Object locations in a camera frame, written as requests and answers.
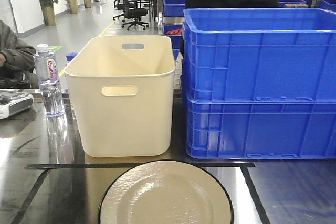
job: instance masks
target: cream plastic storage bin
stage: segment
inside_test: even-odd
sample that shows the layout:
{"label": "cream plastic storage bin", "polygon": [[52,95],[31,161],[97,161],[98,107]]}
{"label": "cream plastic storage bin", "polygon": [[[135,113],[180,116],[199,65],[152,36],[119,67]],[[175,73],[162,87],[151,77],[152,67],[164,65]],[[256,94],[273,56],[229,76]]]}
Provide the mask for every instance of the cream plastic storage bin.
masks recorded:
{"label": "cream plastic storage bin", "polygon": [[93,157],[165,152],[170,144],[174,70],[168,37],[90,40],[65,68],[84,151]]}

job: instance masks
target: bottle cap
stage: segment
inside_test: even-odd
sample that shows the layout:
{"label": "bottle cap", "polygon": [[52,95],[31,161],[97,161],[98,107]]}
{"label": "bottle cap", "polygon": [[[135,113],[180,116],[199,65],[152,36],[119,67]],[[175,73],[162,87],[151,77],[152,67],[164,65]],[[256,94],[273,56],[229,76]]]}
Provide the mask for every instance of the bottle cap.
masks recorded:
{"label": "bottle cap", "polygon": [[36,46],[36,51],[37,52],[48,52],[49,51],[49,46],[48,44],[39,44]]}
{"label": "bottle cap", "polygon": [[77,55],[77,52],[69,52],[67,53],[67,61],[72,61],[72,59]]}

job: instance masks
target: gray floor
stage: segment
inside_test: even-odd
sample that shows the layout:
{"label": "gray floor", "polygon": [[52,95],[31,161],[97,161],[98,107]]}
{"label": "gray floor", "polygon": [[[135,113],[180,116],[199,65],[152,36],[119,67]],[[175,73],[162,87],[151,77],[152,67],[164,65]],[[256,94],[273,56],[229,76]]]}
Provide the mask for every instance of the gray floor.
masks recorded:
{"label": "gray floor", "polygon": [[[150,26],[144,31],[142,27],[131,27],[130,31],[121,28],[122,21],[113,22],[113,16],[121,13],[113,8],[114,0],[101,0],[93,2],[92,8],[80,6],[78,14],[67,13],[56,18],[56,26],[45,27],[37,33],[23,39],[32,46],[48,44],[50,46],[62,46],[56,51],[57,66],[62,71],[66,61],[66,54],[79,52],[86,43],[95,37],[106,35],[157,35],[158,25],[153,19]],[[65,76],[62,75],[61,87],[67,88]]]}

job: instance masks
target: person's arm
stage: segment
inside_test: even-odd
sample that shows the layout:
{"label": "person's arm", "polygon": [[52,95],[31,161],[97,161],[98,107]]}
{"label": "person's arm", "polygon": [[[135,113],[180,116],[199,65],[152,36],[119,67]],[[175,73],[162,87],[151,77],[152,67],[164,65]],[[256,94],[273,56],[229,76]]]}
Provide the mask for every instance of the person's arm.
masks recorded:
{"label": "person's arm", "polygon": [[35,48],[18,39],[15,33],[0,20],[0,64],[5,62],[27,71],[34,69]]}

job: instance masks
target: black bag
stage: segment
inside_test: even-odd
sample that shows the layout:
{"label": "black bag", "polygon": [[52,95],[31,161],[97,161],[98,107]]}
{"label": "black bag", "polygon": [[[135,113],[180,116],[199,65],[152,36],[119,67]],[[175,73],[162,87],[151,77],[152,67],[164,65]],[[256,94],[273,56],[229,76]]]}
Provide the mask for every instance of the black bag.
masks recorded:
{"label": "black bag", "polygon": [[0,89],[29,89],[29,72],[4,63],[0,67]]}

